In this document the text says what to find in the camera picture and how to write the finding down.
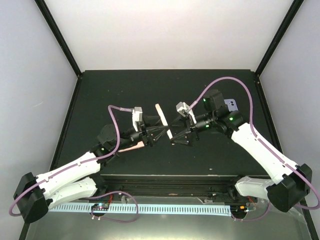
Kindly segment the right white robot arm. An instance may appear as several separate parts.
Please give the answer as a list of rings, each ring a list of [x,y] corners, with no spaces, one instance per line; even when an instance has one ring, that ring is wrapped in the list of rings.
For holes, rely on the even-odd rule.
[[[243,197],[268,200],[281,212],[288,212],[310,193],[312,169],[298,165],[279,152],[254,127],[246,122],[238,110],[229,110],[221,92],[209,90],[203,96],[205,114],[195,116],[185,102],[179,102],[179,113],[172,126],[184,129],[171,138],[172,144],[191,146],[199,133],[214,129],[246,150],[266,171],[269,179],[240,177],[228,187],[228,198],[234,202]]]

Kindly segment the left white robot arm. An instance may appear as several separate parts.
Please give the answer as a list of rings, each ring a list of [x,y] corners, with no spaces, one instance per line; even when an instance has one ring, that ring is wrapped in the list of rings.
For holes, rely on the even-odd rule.
[[[132,128],[120,132],[116,122],[105,125],[93,148],[79,158],[46,173],[24,174],[13,194],[13,207],[26,224],[34,223],[53,208],[82,198],[103,199],[107,184],[98,174],[119,151],[154,146],[169,129],[164,116],[143,116],[132,111]]]

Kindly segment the beige cased phone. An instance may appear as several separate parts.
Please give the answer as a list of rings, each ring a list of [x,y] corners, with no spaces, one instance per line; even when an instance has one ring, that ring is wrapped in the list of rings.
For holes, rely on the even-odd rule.
[[[162,110],[161,106],[160,106],[158,103],[155,104],[155,109],[156,109],[156,111],[157,111],[157,113],[158,113],[158,115],[159,115],[159,117],[160,117],[160,120],[161,120],[161,122],[162,122],[162,125],[168,127],[169,125],[168,125],[168,122],[167,122],[167,120],[166,120],[166,117],[165,117],[165,115],[164,115],[164,113],[163,113],[163,110]],[[166,131],[166,134],[167,134],[167,136],[168,136],[168,138],[169,138],[170,140],[173,138],[173,135],[172,135],[172,132],[171,132],[170,129],[168,129],[168,130]]]

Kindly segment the lavender phone case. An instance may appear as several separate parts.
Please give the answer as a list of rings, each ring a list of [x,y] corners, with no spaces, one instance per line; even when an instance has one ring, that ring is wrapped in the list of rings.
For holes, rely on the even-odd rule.
[[[224,99],[224,103],[227,105],[227,108],[230,112],[234,112],[238,110],[237,103],[234,99]]]

